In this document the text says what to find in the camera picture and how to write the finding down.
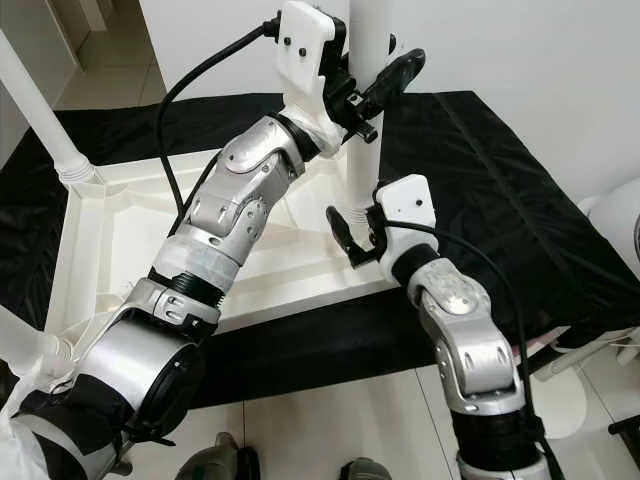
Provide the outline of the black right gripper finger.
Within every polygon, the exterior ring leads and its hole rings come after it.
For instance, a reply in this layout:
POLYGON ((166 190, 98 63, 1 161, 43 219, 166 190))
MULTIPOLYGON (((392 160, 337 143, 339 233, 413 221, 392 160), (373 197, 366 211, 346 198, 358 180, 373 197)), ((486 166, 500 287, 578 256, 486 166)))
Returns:
POLYGON ((343 218, 337 207, 326 207, 325 216, 334 241, 337 242, 340 252, 347 257, 348 264, 352 268, 360 268, 360 266, 370 262, 370 251, 365 250, 356 242, 352 230, 349 229, 348 221, 343 218))

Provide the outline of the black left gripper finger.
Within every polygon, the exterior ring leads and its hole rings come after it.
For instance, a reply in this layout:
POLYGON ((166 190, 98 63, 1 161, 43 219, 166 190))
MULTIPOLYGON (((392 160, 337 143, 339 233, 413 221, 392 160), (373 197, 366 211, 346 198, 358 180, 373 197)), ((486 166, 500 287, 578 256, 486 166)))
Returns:
POLYGON ((323 47, 323 77, 325 78, 324 96, 342 96, 352 90, 353 77, 349 73, 349 55, 346 51, 346 23, 334 15, 329 15, 334 27, 334 37, 323 47))
POLYGON ((425 51, 416 47, 390 63, 364 91, 361 109, 387 109, 398 99, 425 67, 425 51))

